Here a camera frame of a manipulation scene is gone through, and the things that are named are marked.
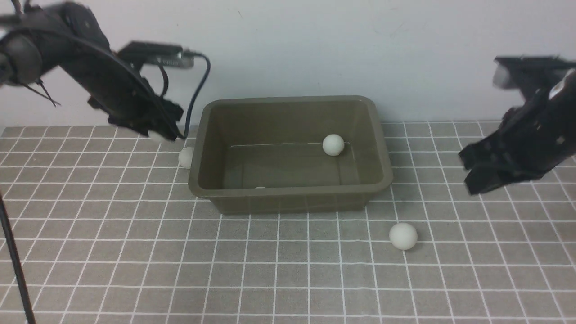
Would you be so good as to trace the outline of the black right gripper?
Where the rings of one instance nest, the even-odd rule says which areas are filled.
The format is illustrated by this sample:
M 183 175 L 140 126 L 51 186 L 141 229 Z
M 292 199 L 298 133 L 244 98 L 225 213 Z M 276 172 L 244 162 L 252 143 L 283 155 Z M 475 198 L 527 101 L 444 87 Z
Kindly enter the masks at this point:
M 465 146 L 458 156 L 468 193 L 541 179 L 574 155 L 575 106 L 574 97 L 535 97 L 507 115 L 495 137 Z

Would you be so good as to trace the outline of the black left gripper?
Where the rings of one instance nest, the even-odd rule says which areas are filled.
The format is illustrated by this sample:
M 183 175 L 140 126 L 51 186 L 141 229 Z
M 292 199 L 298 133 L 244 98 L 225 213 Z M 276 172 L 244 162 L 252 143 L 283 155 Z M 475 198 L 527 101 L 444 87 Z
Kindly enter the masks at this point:
M 159 135 L 167 141 L 179 138 L 177 122 L 184 114 L 173 101 L 149 93 L 132 80 L 107 79 L 90 91 L 88 104 L 108 114 L 108 123 L 128 128 L 145 137 Z

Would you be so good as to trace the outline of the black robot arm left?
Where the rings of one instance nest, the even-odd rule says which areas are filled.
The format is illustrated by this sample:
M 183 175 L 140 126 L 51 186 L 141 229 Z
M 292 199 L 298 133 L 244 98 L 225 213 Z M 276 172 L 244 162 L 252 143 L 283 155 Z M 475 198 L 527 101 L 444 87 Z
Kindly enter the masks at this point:
M 88 92 L 88 104 L 107 114 L 110 125 L 167 141 L 183 138 L 177 125 L 183 109 L 156 94 L 141 75 L 145 64 L 155 64 L 167 78 L 167 58 L 181 47 L 131 42 L 115 52 L 82 4 L 13 4 L 15 13 L 1 16 L 2 86 L 30 90 L 33 84 L 43 85 L 45 74 L 61 68 Z

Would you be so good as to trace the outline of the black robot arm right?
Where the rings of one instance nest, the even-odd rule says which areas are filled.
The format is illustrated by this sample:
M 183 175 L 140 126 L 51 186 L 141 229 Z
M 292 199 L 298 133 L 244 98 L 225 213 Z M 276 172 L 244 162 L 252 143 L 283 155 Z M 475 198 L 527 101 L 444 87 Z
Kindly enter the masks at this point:
M 560 57 L 495 62 L 494 86 L 519 90 L 525 101 L 506 111 L 496 131 L 459 152 L 470 195 L 541 179 L 576 151 L 575 62 Z

